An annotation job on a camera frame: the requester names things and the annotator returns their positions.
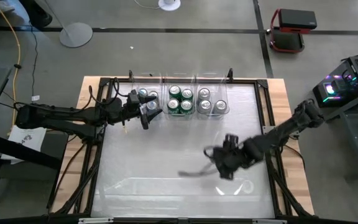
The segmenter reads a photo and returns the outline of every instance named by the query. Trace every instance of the wooden table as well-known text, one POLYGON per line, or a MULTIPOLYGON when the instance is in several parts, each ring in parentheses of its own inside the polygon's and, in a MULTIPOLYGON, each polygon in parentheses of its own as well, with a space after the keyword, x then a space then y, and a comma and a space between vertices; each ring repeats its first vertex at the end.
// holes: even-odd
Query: wooden table
MULTIPOLYGON (((88 102, 89 99, 89 91, 88 86, 91 85, 94 91, 94 94, 97 93, 99 80, 101 77, 84 77, 80 97, 78 98, 77 108, 82 108, 88 102)), ((280 124, 291 117, 291 109, 290 104, 288 102, 287 91, 285 89, 285 84, 283 79, 267 79, 269 86, 270 99, 272 102, 273 115, 276 124, 280 124)), ((265 100, 264 95, 261 94, 262 97, 262 107, 264 108, 264 115, 267 115, 267 110, 265 109, 265 100)), ((299 152, 299 146, 297 141, 290 139, 287 143, 290 147, 296 149, 299 152)), ((63 159, 62 169, 60 171, 60 175, 63 170, 67 166, 68 161, 74 155, 74 153, 81 147, 81 141, 76 138, 72 142, 67 145, 67 149, 65 152, 65 156, 63 159)), ((91 156, 91 163, 93 160, 95 149, 93 149, 93 153, 91 156)), ((68 200, 73 191, 76 189, 78 182, 80 180, 80 174, 82 169, 82 164, 84 160, 85 150, 82 150, 79 155, 75 158, 73 163, 68 169, 68 172, 63 179, 63 182, 58 190, 57 197, 54 201, 52 211, 56 211, 62 207, 62 205, 68 200)), ((286 149, 284 147, 284 151, 282 153, 285 177, 287 179, 288 188, 291 190, 292 194, 296 197, 296 199, 302 204, 303 208, 309 212, 313 212, 313 206, 311 204, 310 193, 308 188, 308 183, 306 181, 305 170, 303 169, 302 160, 298 155, 296 155, 291 150, 286 149)), ((283 197, 281 191, 278 186, 278 199, 280 204, 280 209, 282 212, 285 212, 283 197)), ((85 208, 86 199, 88 198, 88 189, 85 189, 85 194, 83 196, 83 203, 81 206, 81 211, 85 208)))

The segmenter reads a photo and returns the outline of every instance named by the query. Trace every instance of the lamp base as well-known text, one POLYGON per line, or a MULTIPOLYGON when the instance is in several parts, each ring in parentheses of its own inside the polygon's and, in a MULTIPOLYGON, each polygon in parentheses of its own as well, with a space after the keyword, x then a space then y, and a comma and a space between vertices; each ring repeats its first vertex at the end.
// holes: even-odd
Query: lamp base
POLYGON ((175 11, 180 7, 180 0, 176 0, 173 4, 166 4, 164 0, 158 0, 158 6, 164 11, 175 11))
POLYGON ((81 47, 88 43, 93 36, 92 28, 82 22, 76 22, 65 27, 60 32, 60 43, 66 47, 81 47))

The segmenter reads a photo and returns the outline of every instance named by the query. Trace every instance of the clear plastic bin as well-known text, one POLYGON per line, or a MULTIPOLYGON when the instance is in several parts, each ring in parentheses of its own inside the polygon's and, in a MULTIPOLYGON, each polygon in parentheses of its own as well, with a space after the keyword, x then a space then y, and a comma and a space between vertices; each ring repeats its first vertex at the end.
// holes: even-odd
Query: clear plastic bin
MULTIPOLYGON (((166 114, 167 119, 175 119, 175 120, 190 120, 193 117, 194 112, 196 111, 195 108, 195 76, 193 73, 181 73, 181 72, 174 72, 170 74, 166 74, 163 78, 163 85, 162 85, 162 101, 163 101, 163 112, 166 114), (168 109, 168 102, 173 98, 169 94, 169 89, 172 86, 179 86, 181 93, 183 90, 189 89, 193 93, 193 99, 191 99, 192 108, 189 110, 187 114, 183 113, 172 113, 168 109)), ((180 96, 177 98, 179 101, 179 107, 181 102, 183 101, 183 97, 180 96)))
POLYGON ((157 109, 162 107, 162 76, 160 72, 133 72, 132 73, 132 89, 140 93, 144 91, 147 95, 156 92, 158 95, 157 109))
POLYGON ((195 102, 198 119, 221 119, 227 114, 230 107, 225 74, 217 72, 197 74, 195 102), (203 96, 203 92, 206 92, 205 89, 209 90, 209 97, 203 96), (210 109, 208 109, 208 103, 202 103, 203 100, 209 101, 210 109))

